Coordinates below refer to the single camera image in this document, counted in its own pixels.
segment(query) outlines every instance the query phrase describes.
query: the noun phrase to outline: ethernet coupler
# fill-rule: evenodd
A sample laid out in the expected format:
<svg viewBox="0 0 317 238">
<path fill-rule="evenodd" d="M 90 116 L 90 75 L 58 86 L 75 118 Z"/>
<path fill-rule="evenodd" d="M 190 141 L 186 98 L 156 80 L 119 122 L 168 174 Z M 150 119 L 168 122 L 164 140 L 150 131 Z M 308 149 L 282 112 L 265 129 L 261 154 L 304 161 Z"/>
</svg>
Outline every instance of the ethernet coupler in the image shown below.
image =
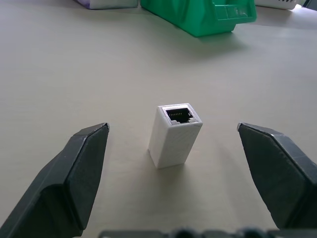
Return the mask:
<svg viewBox="0 0 317 238">
<path fill-rule="evenodd" d="M 149 144 L 156 168 L 184 164 L 202 126 L 188 103 L 157 107 Z"/>
</svg>

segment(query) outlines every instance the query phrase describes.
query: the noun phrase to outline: green plastic container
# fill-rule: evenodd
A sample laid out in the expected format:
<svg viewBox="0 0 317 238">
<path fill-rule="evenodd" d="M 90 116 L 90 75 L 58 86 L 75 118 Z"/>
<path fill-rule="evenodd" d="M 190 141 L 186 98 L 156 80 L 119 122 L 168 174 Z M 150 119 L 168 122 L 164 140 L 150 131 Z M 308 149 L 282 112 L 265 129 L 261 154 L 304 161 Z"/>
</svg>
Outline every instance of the green plastic container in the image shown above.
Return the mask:
<svg viewBox="0 0 317 238">
<path fill-rule="evenodd" d="M 141 0 L 141 6 L 195 37 L 230 32 L 257 18 L 254 0 Z"/>
</svg>

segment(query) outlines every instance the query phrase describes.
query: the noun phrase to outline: table surface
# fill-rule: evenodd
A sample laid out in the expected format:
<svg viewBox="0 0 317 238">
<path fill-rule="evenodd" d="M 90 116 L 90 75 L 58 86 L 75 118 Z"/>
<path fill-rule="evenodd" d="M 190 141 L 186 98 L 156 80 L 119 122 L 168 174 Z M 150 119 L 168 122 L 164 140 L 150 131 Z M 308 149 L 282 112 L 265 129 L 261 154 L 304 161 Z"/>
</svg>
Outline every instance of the table surface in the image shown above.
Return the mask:
<svg viewBox="0 0 317 238">
<path fill-rule="evenodd" d="M 279 130 L 317 162 L 317 13 L 258 7 L 233 33 L 196 39 L 142 9 L 70 0 L 0 1 L 0 224 L 81 128 L 109 122 L 83 234 L 191 226 L 275 228 L 236 131 Z M 156 106 L 190 103 L 204 122 L 184 166 L 147 152 Z"/>
</svg>

